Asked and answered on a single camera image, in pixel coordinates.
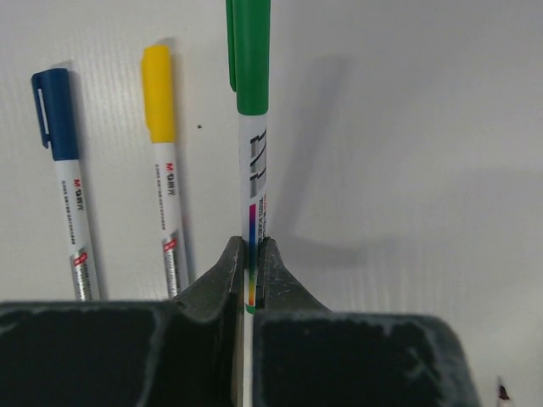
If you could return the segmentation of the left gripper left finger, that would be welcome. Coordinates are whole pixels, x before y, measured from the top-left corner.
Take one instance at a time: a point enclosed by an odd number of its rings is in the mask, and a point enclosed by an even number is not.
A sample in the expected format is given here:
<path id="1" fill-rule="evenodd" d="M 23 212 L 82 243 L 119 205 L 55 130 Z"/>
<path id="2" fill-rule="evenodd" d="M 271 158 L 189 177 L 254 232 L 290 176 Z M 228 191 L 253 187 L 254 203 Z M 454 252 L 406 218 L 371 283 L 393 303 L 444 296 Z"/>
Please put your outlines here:
<path id="1" fill-rule="evenodd" d="M 173 299 L 1 305 L 4 406 L 239 406 L 244 245 Z"/>

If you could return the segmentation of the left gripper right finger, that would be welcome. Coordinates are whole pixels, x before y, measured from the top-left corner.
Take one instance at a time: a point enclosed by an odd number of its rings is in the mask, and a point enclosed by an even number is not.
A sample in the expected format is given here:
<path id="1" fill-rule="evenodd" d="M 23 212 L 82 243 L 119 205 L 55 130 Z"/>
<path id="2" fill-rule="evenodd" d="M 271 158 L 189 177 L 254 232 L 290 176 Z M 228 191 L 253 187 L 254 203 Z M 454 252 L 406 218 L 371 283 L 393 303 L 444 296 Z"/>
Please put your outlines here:
<path id="1" fill-rule="evenodd" d="M 433 315 L 334 312 L 260 249 L 254 318 L 255 406 L 476 406 L 459 337 Z"/>

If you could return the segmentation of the yellow marker pen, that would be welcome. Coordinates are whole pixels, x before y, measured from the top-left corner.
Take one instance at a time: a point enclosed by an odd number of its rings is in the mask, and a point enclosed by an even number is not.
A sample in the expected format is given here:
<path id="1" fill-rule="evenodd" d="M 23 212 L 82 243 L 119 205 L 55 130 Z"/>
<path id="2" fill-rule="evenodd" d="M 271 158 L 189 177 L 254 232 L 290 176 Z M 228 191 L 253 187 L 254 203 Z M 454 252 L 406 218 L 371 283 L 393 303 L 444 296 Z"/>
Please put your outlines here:
<path id="1" fill-rule="evenodd" d="M 174 298 L 189 285 L 176 145 L 172 142 L 154 143 L 153 151 L 160 211 L 161 253 L 168 296 Z"/>

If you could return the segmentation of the blue marker pen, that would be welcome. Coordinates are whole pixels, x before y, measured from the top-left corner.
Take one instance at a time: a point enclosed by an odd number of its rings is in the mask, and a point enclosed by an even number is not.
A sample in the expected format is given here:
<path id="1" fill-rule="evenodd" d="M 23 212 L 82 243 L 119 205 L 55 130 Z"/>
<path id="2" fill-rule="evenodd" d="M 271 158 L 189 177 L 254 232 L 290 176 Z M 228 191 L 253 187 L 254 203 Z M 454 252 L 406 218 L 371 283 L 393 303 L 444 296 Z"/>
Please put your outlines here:
<path id="1" fill-rule="evenodd" d="M 78 301 L 101 299 L 80 161 L 54 160 L 68 260 Z"/>

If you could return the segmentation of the red marker pen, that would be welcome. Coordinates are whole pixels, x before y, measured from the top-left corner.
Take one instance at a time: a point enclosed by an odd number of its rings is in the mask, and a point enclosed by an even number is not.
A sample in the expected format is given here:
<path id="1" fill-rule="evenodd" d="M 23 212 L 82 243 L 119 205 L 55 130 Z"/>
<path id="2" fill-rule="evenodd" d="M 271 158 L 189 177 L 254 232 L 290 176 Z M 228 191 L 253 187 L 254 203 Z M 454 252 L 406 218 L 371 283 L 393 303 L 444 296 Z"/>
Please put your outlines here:
<path id="1" fill-rule="evenodd" d="M 501 376 L 496 378 L 496 406 L 513 406 L 512 398 L 509 396 Z"/>

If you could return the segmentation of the green marker pen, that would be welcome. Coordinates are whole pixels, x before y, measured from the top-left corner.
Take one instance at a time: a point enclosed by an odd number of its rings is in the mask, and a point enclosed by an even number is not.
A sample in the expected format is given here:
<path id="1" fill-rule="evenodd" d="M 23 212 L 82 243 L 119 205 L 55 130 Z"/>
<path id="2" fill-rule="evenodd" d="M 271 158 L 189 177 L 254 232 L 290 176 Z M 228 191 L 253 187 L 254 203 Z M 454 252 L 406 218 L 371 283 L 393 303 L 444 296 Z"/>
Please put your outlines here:
<path id="1" fill-rule="evenodd" d="M 240 114 L 241 236 L 244 241 L 243 405 L 252 405 L 253 317 L 259 245 L 266 236 L 266 130 L 263 115 Z"/>

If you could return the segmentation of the yellow pen cap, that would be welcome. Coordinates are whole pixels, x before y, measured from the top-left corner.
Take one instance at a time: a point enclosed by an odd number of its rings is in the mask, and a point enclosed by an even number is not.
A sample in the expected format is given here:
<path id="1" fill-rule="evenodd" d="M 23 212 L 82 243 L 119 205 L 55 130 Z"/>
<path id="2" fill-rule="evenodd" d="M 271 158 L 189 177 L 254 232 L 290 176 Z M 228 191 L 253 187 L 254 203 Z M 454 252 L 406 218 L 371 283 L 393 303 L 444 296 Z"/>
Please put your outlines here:
<path id="1" fill-rule="evenodd" d="M 152 143 L 176 141 L 170 49 L 156 44 L 143 50 L 141 61 L 146 125 Z"/>

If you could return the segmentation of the blue pen cap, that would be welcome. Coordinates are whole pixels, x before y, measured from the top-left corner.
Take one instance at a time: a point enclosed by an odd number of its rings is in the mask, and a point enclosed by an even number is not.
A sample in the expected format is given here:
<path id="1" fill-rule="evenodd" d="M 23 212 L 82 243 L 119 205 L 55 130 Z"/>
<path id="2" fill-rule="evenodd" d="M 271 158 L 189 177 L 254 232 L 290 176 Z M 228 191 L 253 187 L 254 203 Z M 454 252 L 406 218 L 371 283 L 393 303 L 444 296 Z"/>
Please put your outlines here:
<path id="1" fill-rule="evenodd" d="M 78 160 L 70 72 L 66 68 L 37 72 L 31 86 L 43 147 L 51 148 L 54 161 Z"/>

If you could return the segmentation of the green pen cap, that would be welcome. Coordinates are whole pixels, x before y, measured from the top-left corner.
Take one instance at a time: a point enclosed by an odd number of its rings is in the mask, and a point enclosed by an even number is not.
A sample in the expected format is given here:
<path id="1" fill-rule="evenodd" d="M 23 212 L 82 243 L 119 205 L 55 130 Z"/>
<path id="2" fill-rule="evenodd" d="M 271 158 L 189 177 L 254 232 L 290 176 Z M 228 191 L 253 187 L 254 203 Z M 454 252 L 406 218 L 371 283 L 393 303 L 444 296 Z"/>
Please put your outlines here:
<path id="1" fill-rule="evenodd" d="M 263 115 L 269 107 L 270 0 L 227 0 L 230 87 L 237 110 Z"/>

